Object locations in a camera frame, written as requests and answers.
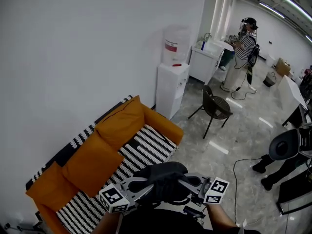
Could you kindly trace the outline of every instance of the backpack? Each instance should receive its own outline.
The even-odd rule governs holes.
[[[248,63],[251,67],[253,67],[258,59],[259,56],[259,52],[260,52],[260,46],[259,44],[256,43],[255,38],[250,37],[253,41],[254,41],[254,47],[253,50],[251,52],[251,54],[248,57]]]
[[[257,62],[259,52],[260,52],[260,46],[259,46],[259,44],[256,43],[255,38],[253,38],[251,36],[250,36],[250,38],[254,41],[254,44],[255,44],[252,52],[250,53],[250,55],[248,57],[248,70],[247,70],[247,74],[246,74],[247,82],[251,85],[252,79],[253,79],[253,66]]]

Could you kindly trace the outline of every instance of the black cable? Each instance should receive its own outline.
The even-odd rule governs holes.
[[[256,93],[256,91],[255,91],[255,92],[253,92],[253,93],[252,93],[252,92],[246,92],[246,93],[245,93],[245,96],[244,96],[244,98],[243,98],[243,99],[239,99],[239,98],[234,98],[234,97],[233,97],[233,93],[235,93],[235,92],[237,92],[238,90],[240,90],[240,89],[241,89],[241,87],[243,86],[243,83],[244,83],[244,81],[245,81],[246,77],[247,77],[247,73],[245,74],[244,80],[243,80],[242,84],[240,85],[240,87],[236,88],[236,90],[235,90],[235,91],[231,92],[231,97],[232,97],[232,99],[244,100],[244,99],[246,99],[246,95],[247,95],[247,94],[252,94],[252,95],[254,95],[254,94]]]
[[[235,66],[234,69],[241,69],[242,67],[244,67],[248,62],[246,62],[245,64],[243,64],[242,66],[240,66],[239,68],[236,68],[237,66],[237,61],[236,61],[236,54],[234,53],[234,59],[235,59]]]
[[[234,201],[234,216],[235,216],[235,223],[237,222],[237,219],[236,219],[236,197],[237,197],[237,177],[236,177],[236,174],[235,174],[235,165],[237,162],[239,161],[243,161],[243,160],[248,160],[248,161],[252,161],[252,160],[258,160],[258,159],[262,159],[262,158],[254,158],[254,159],[240,159],[240,160],[237,160],[235,161],[234,163],[234,166],[233,166],[233,173],[234,173],[234,176],[235,176],[235,180],[236,180],[236,189],[235,189],[235,201]]]
[[[289,217],[289,214],[287,214],[287,220],[286,220],[286,229],[285,229],[285,233],[284,233],[284,234],[286,234],[286,232],[287,232],[287,226],[288,226],[288,217]]]
[[[204,226],[204,220],[203,220],[202,218],[200,219],[200,223],[201,223],[201,227],[203,227],[203,226]]]

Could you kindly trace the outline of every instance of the striped shirt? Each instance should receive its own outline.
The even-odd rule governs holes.
[[[252,53],[255,46],[253,38],[257,41],[257,34],[255,32],[248,32],[240,39],[243,49],[235,48],[235,53],[240,59],[247,60]]]

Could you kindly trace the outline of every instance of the striped fabric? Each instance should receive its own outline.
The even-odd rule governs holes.
[[[102,188],[121,182],[148,165],[166,162],[175,150],[176,144],[153,127],[145,125],[120,148],[118,153],[124,156],[124,160]],[[70,233],[88,234],[105,214],[105,209],[98,195],[89,198],[80,191],[56,213]]]
[[[243,49],[235,48],[235,53],[240,59],[242,60],[248,59],[248,57],[250,56],[255,47],[254,40],[257,41],[257,34],[254,32],[248,32],[240,39],[240,42],[243,44]]]
[[[128,97],[124,98],[121,102],[125,103],[133,98],[133,95],[129,95]],[[77,135],[77,137],[73,138],[69,144],[73,149],[78,149],[85,141],[86,139],[93,133],[95,129],[95,123],[93,122],[91,125],[89,125],[86,129],[84,129],[80,134]],[[42,175],[42,173],[50,167],[52,162],[48,163],[49,165],[44,165],[28,182],[28,187],[31,187],[32,184]]]

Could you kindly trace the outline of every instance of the white table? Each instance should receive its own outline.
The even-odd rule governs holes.
[[[283,114],[286,118],[283,122],[296,110],[301,104],[302,107],[307,110],[307,106],[300,93],[299,87],[289,77],[284,76],[277,88],[279,90],[280,99],[282,102]]]

